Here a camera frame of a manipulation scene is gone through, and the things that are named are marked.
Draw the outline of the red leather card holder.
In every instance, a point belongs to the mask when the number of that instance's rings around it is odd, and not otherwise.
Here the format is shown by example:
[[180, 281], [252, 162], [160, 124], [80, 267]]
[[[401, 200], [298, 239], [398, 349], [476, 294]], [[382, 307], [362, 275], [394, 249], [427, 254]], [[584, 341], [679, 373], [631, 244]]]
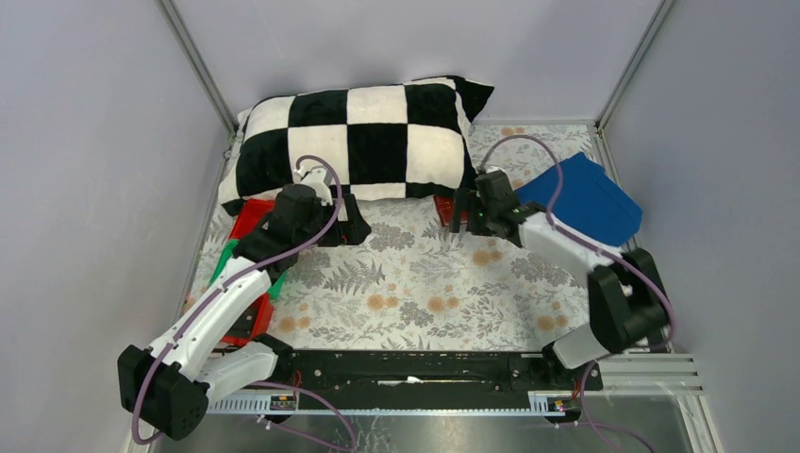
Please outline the red leather card holder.
[[434, 206], [440, 223], [443, 227], [449, 227], [453, 216], [453, 199], [439, 195], [433, 196]]

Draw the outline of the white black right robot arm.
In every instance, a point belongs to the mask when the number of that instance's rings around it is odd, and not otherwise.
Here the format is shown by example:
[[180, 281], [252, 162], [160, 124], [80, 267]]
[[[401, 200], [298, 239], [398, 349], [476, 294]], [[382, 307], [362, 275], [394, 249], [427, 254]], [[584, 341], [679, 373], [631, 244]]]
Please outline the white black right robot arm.
[[619, 354], [671, 323], [669, 301], [647, 251], [625, 252], [598, 242], [563, 224], [551, 206], [522, 203], [499, 169], [480, 173], [472, 189], [456, 190], [449, 227], [538, 254], [587, 290], [588, 323], [542, 350], [559, 371]]

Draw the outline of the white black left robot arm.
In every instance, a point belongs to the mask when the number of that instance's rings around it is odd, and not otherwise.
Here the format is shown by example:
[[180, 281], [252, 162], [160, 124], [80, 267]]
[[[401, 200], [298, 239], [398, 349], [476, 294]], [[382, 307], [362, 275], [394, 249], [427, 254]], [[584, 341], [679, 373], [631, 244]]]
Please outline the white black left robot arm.
[[301, 251], [339, 245], [339, 212], [355, 199], [324, 160], [297, 169], [299, 181], [277, 194], [273, 209], [242, 236], [201, 300], [145, 348], [128, 346], [117, 361], [123, 407], [132, 414], [134, 443], [192, 433], [208, 407], [250, 385], [276, 378], [276, 388], [297, 393], [299, 374], [291, 348], [260, 335], [214, 359], [211, 352], [240, 316], [275, 280], [296, 264]]

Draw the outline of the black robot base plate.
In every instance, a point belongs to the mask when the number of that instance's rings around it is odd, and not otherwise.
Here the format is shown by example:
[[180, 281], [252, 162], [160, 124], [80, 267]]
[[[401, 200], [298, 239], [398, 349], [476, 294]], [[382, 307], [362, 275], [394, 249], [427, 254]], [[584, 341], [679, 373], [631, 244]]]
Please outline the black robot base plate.
[[340, 411], [522, 410], [532, 392], [604, 388], [599, 371], [559, 371], [539, 353], [294, 350], [269, 378]]

